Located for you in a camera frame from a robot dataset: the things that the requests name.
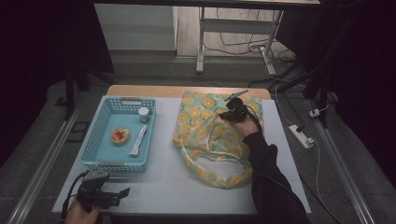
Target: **yellow floral bag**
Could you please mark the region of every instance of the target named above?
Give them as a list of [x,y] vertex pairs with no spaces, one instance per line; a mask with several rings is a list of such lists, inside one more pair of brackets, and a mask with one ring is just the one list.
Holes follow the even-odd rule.
[[[232,188],[251,178],[248,146],[236,129],[219,117],[219,113],[228,111],[224,101],[228,96],[185,92],[173,136],[174,144],[180,149],[190,170],[209,185],[221,189]],[[239,98],[255,111],[262,125],[262,100],[244,96]],[[238,162],[241,169],[228,177],[219,176],[197,164],[199,158]]]

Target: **white tabletop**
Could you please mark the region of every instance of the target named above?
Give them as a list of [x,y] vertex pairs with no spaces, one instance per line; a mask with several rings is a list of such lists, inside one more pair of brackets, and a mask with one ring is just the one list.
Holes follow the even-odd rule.
[[[102,187],[103,191],[119,192],[127,188],[131,188],[131,190],[129,196],[120,201],[120,206],[103,210],[103,213],[117,215],[256,214],[250,193],[250,183],[236,189],[215,189],[190,172],[186,162],[172,142],[181,98],[156,99],[156,120],[150,146],[148,169],[142,175],[130,175],[128,178],[110,177],[110,180]],[[277,165],[289,180],[292,190],[304,204],[306,212],[310,213],[311,210],[294,159],[291,156],[275,102],[263,100],[262,108],[265,139],[268,144],[277,145]],[[62,204],[73,180],[79,174],[87,171],[87,167],[78,160],[81,151],[76,157],[52,212],[62,211]],[[74,193],[77,192],[79,183],[76,184]]]

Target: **blue plastic basket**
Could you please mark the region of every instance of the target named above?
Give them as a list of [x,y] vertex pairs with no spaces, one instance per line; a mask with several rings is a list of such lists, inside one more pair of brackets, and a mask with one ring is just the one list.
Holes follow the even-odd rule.
[[[138,114],[148,108],[149,122],[142,123]],[[156,101],[151,98],[104,96],[96,110],[92,125],[82,143],[80,162],[88,167],[100,167],[108,173],[141,174],[147,170],[149,146],[155,121]],[[137,156],[129,155],[144,125],[147,130]],[[111,133],[125,127],[131,132],[130,140],[122,146],[111,141]]]

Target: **black sleeve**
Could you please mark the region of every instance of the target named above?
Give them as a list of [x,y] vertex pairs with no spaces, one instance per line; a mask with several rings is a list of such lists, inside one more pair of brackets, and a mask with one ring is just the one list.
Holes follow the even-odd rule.
[[310,223],[303,204],[276,166],[277,147],[268,146],[261,133],[248,135],[244,143],[250,148],[251,195],[261,223]]

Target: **small jar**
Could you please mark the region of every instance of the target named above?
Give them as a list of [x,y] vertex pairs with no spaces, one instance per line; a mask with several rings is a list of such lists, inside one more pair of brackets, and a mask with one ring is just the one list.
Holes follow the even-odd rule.
[[140,107],[138,113],[140,115],[140,122],[142,123],[149,122],[149,110],[147,107]]

